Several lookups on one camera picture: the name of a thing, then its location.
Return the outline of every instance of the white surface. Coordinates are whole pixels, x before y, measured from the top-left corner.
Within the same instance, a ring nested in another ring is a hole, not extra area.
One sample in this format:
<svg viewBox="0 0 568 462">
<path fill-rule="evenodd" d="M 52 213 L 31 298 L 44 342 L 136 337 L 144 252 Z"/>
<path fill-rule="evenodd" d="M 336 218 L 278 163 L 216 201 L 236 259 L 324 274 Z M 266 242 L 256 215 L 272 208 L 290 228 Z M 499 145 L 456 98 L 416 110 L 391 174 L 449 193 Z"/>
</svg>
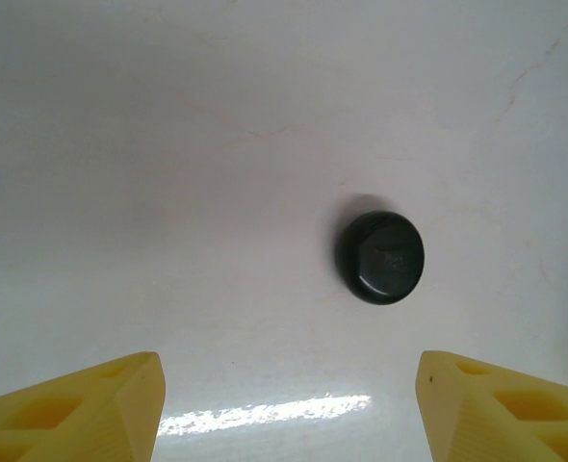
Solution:
<svg viewBox="0 0 568 462">
<path fill-rule="evenodd" d="M 0 394 L 156 350 L 156 461 L 428 461 L 425 349 L 568 384 L 568 1 L 0 2 Z"/>
</svg>

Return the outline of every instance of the black button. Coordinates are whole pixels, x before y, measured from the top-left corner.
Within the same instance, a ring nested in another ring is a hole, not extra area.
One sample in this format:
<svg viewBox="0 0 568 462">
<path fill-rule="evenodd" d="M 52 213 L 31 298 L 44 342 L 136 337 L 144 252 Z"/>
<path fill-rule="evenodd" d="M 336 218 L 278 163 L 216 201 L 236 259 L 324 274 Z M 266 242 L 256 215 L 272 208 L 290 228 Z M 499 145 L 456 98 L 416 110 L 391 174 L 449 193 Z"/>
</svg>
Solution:
<svg viewBox="0 0 568 462">
<path fill-rule="evenodd" d="M 353 221 L 336 243 L 337 269 L 362 300 L 388 305 L 417 286 L 425 261 L 419 231 L 394 212 L 369 212 Z"/>
</svg>

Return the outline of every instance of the yellow plastic part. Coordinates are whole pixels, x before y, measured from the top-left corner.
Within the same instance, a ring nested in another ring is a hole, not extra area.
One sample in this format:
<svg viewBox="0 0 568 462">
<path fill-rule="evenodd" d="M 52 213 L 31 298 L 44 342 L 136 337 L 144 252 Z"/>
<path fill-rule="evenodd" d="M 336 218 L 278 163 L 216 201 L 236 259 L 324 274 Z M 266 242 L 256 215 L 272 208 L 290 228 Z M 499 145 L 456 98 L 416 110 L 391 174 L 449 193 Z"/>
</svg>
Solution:
<svg viewBox="0 0 568 462">
<path fill-rule="evenodd" d="M 568 462 L 568 387 L 426 351 L 416 389 L 435 462 Z"/>
<path fill-rule="evenodd" d="M 148 461 L 165 399 L 156 353 L 0 397 L 0 462 Z"/>
</svg>

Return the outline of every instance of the black cap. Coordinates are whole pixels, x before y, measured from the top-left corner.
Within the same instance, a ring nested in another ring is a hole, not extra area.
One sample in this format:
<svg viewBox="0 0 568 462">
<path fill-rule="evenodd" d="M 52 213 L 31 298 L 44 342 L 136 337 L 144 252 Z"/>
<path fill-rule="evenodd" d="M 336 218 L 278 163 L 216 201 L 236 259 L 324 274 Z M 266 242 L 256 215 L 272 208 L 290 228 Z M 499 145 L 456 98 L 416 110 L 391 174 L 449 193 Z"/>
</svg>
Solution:
<svg viewBox="0 0 568 462">
<path fill-rule="evenodd" d="M 388 305 L 417 286 L 425 261 L 421 235 L 394 212 L 369 212 L 353 221 L 336 243 L 337 269 L 362 300 Z"/>
</svg>

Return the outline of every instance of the round black object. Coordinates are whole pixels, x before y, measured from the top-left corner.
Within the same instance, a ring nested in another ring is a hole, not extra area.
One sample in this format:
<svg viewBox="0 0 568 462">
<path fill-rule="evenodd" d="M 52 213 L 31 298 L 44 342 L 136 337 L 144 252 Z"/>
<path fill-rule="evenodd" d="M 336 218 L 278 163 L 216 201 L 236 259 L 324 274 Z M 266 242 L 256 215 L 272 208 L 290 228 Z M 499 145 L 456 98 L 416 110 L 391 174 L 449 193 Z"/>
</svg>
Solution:
<svg viewBox="0 0 568 462">
<path fill-rule="evenodd" d="M 353 221 L 336 243 L 337 269 L 362 300 L 388 305 L 416 287 L 425 261 L 419 231 L 394 212 L 369 212 Z"/>
</svg>

